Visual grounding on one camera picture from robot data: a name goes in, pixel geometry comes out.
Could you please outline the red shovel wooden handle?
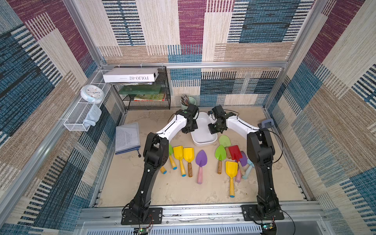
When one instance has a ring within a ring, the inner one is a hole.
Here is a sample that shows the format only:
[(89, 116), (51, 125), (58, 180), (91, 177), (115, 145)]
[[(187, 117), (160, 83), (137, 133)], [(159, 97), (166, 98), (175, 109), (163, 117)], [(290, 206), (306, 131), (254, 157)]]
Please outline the red shovel wooden handle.
[(237, 163), (238, 163), (238, 166), (239, 166), (239, 169), (240, 169), (240, 172), (241, 172), (241, 175), (243, 176), (245, 174), (245, 170), (241, 164), (241, 158), (242, 158), (242, 154), (241, 154), (241, 151), (240, 151), (240, 148), (238, 145), (235, 145), (235, 146), (230, 146), (229, 147), (229, 152), (231, 154), (231, 157), (232, 157), (232, 160), (236, 160)]

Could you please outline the light blue shovel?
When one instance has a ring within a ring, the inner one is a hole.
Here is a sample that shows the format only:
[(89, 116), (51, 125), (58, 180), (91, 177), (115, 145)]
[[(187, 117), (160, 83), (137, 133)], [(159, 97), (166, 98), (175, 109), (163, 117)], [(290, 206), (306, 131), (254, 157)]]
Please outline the light blue shovel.
[(253, 167), (254, 167), (254, 164), (253, 164), (253, 162), (252, 162), (250, 159), (247, 160), (247, 164), (248, 164), (249, 166), (248, 166), (247, 170), (245, 171), (245, 174), (242, 176), (242, 178), (243, 178), (244, 180), (248, 179), (249, 174), (250, 174), (251, 170), (252, 170)]

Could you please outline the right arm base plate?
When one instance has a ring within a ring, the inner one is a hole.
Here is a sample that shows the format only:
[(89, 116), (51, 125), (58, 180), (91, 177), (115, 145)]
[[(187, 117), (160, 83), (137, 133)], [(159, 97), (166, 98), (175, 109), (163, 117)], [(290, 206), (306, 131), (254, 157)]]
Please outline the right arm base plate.
[(245, 221), (284, 220), (281, 206), (264, 208), (259, 204), (243, 204), (240, 206)]

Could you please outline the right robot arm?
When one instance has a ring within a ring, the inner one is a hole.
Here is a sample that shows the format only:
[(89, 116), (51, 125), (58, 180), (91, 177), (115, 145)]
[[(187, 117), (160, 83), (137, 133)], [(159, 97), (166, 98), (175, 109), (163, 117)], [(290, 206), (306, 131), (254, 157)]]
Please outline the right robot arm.
[(254, 164), (258, 194), (257, 204), (241, 206), (244, 220), (283, 220), (284, 213), (273, 184), (272, 165), (275, 148), (270, 131), (252, 126), (232, 112), (226, 113), (220, 105), (210, 110), (208, 115), (214, 121), (208, 125), (212, 134), (232, 129), (247, 140), (247, 156)]

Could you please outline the white plastic storage box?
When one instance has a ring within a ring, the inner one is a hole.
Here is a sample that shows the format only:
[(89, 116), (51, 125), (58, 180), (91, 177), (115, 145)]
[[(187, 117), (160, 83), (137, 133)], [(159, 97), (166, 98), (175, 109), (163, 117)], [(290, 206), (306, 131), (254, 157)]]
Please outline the white plastic storage box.
[(198, 128), (191, 132), (193, 143), (198, 146), (208, 146), (217, 141), (217, 134), (212, 134), (209, 130), (209, 124), (211, 124), (211, 118), (205, 112), (200, 112), (196, 119)]

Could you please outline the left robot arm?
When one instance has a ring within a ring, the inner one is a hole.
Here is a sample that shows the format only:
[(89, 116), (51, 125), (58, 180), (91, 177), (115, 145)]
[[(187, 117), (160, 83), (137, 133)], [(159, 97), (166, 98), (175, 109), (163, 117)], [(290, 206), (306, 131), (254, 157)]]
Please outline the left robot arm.
[(196, 114), (199, 108), (190, 104), (186, 110), (178, 110), (175, 117), (157, 133), (149, 133), (144, 147), (144, 172), (135, 197), (122, 209), (122, 219), (144, 223), (149, 217), (152, 190), (161, 167), (169, 157), (169, 141), (181, 131), (184, 134), (195, 131), (198, 126)]

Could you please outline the light green shovel wooden handle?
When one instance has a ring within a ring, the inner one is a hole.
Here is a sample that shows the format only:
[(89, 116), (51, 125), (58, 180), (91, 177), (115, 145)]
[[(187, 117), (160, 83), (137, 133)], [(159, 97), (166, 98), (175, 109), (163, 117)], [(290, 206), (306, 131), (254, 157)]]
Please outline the light green shovel wooden handle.
[(227, 158), (228, 159), (231, 159), (231, 154), (230, 154), (230, 151), (229, 151), (229, 147), (231, 146), (231, 141), (229, 139), (228, 136), (226, 135), (221, 135), (219, 137), (219, 143), (225, 147), (225, 151), (226, 151), (226, 155), (227, 155)]

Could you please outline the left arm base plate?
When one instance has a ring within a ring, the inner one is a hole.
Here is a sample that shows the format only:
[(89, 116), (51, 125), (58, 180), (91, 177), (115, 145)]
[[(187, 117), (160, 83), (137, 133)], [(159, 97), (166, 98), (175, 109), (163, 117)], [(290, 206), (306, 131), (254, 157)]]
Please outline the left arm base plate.
[(125, 208), (121, 213), (121, 225), (155, 225), (161, 224), (163, 208), (151, 207), (146, 210), (131, 210)]

